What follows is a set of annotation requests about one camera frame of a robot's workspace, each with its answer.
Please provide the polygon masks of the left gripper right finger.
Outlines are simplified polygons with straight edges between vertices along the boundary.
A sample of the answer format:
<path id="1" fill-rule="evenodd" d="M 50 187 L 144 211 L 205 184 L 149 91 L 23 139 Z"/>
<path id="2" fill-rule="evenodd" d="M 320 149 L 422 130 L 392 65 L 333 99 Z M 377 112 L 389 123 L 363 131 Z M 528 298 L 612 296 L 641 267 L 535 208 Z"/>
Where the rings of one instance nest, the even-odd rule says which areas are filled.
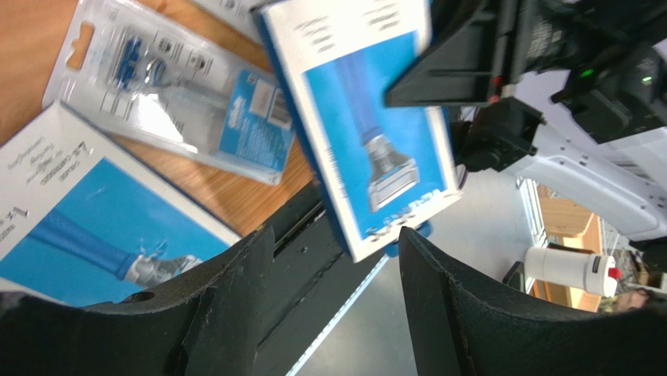
<path id="1" fill-rule="evenodd" d="M 663 375 L 666 306 L 604 315 L 534 298 L 404 227 L 402 291 L 420 375 Z"/>

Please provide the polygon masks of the white blue Harry's box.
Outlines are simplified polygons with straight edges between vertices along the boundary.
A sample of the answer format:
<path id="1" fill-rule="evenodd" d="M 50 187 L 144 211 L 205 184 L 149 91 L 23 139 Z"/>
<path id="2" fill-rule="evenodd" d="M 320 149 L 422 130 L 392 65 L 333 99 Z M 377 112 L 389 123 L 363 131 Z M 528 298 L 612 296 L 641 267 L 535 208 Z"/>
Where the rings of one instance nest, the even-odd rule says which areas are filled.
<path id="1" fill-rule="evenodd" d="M 1 147 L 1 289 L 119 302 L 221 254 L 239 234 L 54 103 Z"/>
<path id="2" fill-rule="evenodd" d="M 353 261 L 461 198 L 445 111 L 384 100 L 431 42 L 430 2 L 267 1 L 252 13 Z"/>

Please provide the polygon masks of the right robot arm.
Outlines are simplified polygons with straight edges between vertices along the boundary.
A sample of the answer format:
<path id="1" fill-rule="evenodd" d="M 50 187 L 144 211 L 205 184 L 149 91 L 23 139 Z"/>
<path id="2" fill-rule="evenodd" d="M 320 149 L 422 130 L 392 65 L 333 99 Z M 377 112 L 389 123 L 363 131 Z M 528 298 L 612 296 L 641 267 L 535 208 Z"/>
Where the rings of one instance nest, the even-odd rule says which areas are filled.
<path id="1" fill-rule="evenodd" d="M 390 107 L 477 107 L 456 163 L 542 183 L 632 246 L 666 246 L 663 1 L 436 1 Z"/>

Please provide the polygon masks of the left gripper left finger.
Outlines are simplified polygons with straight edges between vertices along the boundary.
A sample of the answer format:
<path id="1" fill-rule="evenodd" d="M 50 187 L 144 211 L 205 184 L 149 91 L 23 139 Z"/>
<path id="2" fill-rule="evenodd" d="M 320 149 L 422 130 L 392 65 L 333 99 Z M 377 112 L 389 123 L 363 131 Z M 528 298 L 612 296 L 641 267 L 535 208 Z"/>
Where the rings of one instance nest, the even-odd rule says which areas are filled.
<path id="1" fill-rule="evenodd" d="M 4 375 L 249 375 L 275 235 L 230 249 L 119 303 L 75 308 L 1 295 Z"/>

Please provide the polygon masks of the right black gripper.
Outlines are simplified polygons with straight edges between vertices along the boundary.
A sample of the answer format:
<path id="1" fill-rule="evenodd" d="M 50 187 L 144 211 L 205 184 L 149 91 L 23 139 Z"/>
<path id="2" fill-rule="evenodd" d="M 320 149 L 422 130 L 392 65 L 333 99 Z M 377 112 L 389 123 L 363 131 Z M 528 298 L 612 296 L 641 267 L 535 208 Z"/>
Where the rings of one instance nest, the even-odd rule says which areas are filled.
<path id="1" fill-rule="evenodd" d="M 500 72 L 494 67 L 497 30 Z M 384 94 L 389 107 L 485 106 L 512 96 L 528 72 L 567 70 L 575 7 L 562 1 L 433 1 L 430 45 Z"/>

